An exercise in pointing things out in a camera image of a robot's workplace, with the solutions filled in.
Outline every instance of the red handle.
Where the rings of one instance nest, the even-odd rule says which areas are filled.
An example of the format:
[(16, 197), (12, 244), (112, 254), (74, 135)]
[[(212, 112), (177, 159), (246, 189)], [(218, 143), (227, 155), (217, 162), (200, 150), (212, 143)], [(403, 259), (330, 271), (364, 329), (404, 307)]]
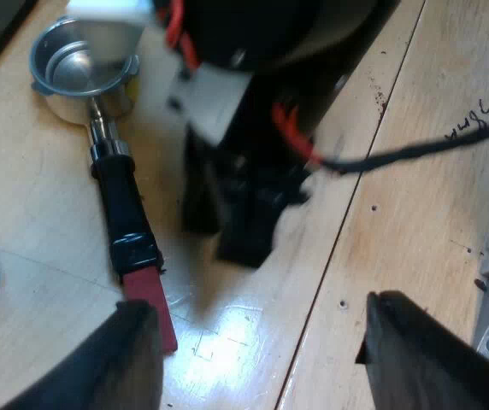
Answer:
[(170, 319), (167, 299), (162, 290), (159, 271), (155, 266), (146, 267), (123, 276), (123, 292), (128, 300), (145, 300), (157, 311), (162, 336), (163, 353), (178, 349), (173, 321)]

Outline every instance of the wooden table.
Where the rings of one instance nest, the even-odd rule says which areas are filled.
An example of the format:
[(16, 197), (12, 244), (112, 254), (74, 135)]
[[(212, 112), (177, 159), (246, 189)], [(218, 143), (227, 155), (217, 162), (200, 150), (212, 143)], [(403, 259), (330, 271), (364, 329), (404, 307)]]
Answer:
[[(40, 0), (0, 57), (0, 405), (121, 299), (85, 129), (30, 89), (32, 41), (65, 4)], [(119, 130), (166, 257), (180, 342), (165, 360), (162, 408), (371, 408), (353, 364), (371, 290), (403, 290), (470, 339), (489, 143), (361, 178), (314, 174), (311, 200), (285, 211), (275, 251), (253, 272), (215, 261), (215, 239), (181, 232), (184, 127), (166, 108), (179, 63), (158, 32), (139, 54), (141, 95)], [(451, 133), (480, 113), (479, 98), (489, 102), (489, 2), (403, 0), (321, 123), (319, 148), (364, 157)]]

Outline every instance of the black handle grip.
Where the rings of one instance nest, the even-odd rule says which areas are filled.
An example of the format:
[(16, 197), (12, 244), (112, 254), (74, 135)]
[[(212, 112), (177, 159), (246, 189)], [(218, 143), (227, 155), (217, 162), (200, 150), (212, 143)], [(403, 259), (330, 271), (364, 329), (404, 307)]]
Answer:
[(109, 234), (109, 255), (122, 279), (125, 273), (144, 267), (161, 269), (162, 257), (145, 216), (134, 180), (134, 161), (128, 155), (96, 160), (92, 176), (100, 184)]

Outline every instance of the electrical cable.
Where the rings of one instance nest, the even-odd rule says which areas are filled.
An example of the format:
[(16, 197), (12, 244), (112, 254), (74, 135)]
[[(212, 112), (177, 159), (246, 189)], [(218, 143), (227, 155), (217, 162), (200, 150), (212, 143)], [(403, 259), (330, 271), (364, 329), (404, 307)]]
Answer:
[(290, 148), (300, 154), (306, 161), (321, 165), (340, 175), (373, 171), (397, 161), (413, 160), (424, 155), (474, 145), (489, 139), (489, 126), (487, 126), (467, 132), (457, 139), (439, 139), (429, 143), (416, 143), (405, 146), (402, 149), (370, 155), (363, 160), (343, 161), (340, 159), (326, 159), (315, 152), (309, 138), (298, 130), (298, 107), (294, 107), (290, 114), (287, 114), (284, 105), (277, 102), (273, 106), (272, 117), (274, 124)]
[(167, 46), (171, 49), (180, 48), (187, 68), (191, 72), (197, 70), (201, 65), (201, 60), (197, 55), (190, 35), (184, 30), (184, 0), (171, 0), (169, 10), (167, 8), (160, 9), (156, 14), (157, 18), (163, 23), (168, 18), (167, 34), (165, 36)]

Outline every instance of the white connector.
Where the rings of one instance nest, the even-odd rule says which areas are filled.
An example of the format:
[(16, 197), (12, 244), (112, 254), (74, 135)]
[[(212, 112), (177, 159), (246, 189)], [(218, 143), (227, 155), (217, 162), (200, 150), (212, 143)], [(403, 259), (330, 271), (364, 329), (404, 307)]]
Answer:
[(70, 0), (70, 17), (92, 21), (111, 21), (149, 26), (155, 7), (151, 0)]
[(152, 0), (70, 0), (69, 17), (85, 21), (81, 35), (97, 64), (125, 61), (154, 22)]

